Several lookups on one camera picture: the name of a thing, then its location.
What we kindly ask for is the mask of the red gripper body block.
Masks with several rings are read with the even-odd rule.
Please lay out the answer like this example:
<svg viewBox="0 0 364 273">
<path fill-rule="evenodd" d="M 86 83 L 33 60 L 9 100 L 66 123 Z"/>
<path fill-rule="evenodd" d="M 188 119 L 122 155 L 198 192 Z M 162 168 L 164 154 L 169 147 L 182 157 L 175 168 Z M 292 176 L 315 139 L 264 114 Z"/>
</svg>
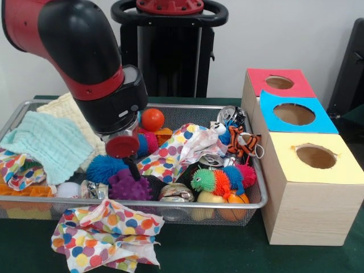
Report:
<svg viewBox="0 0 364 273">
<path fill-rule="evenodd" d="M 106 143 L 106 153 L 114 158 L 126 158 L 136 154 L 139 149 L 138 137 L 117 136 Z"/>
</svg>

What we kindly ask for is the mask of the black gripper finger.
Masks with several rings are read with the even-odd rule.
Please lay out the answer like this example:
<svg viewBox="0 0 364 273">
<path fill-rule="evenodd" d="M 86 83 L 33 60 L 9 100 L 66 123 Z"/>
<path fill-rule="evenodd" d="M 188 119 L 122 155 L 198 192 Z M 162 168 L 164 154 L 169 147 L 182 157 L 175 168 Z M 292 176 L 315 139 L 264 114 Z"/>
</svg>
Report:
<svg viewBox="0 0 364 273">
<path fill-rule="evenodd" d="M 131 158 L 126 158 L 126 165 L 128 166 L 134 180 L 139 181 L 142 177 L 135 162 Z"/>
</svg>

